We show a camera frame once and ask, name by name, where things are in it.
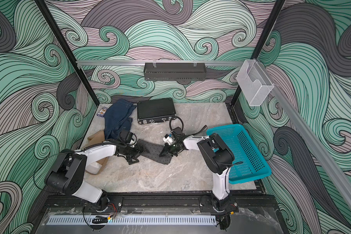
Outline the grey polka dot skirt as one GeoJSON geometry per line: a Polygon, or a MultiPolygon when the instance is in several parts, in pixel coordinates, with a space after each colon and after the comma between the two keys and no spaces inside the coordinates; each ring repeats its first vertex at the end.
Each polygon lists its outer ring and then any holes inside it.
{"type": "Polygon", "coordinates": [[[141,156],[153,160],[157,163],[168,165],[171,160],[172,156],[160,156],[164,146],[159,144],[154,144],[142,139],[139,139],[136,143],[136,146],[141,148],[143,152],[141,156]]]}

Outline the dark blue denim skirt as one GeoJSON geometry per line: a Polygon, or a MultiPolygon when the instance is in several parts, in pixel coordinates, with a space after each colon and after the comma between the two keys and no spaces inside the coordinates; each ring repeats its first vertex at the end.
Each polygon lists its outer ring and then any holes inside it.
{"type": "Polygon", "coordinates": [[[136,105],[119,99],[105,112],[105,139],[117,139],[122,130],[130,131],[133,119],[130,117],[136,105]]]}

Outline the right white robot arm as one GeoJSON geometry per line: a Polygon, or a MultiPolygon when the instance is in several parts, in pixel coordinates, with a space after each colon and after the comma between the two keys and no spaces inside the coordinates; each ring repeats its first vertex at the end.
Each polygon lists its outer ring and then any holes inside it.
{"type": "Polygon", "coordinates": [[[200,151],[208,169],[213,173],[211,203],[215,210],[226,209],[230,199],[228,177],[235,156],[223,139],[216,133],[206,134],[207,126],[195,134],[186,135],[177,127],[163,137],[164,148],[160,157],[177,157],[182,151],[200,151]]]}

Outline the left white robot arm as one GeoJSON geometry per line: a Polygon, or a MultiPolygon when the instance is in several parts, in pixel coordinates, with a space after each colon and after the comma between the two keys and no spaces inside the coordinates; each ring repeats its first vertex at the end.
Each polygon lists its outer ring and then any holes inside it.
{"type": "Polygon", "coordinates": [[[84,180],[85,172],[96,174],[101,169],[100,160],[119,156],[129,164],[137,163],[138,157],[146,152],[134,134],[121,131],[118,139],[107,139],[79,150],[61,151],[51,166],[45,184],[65,195],[72,195],[104,210],[110,203],[107,193],[84,180]]]}

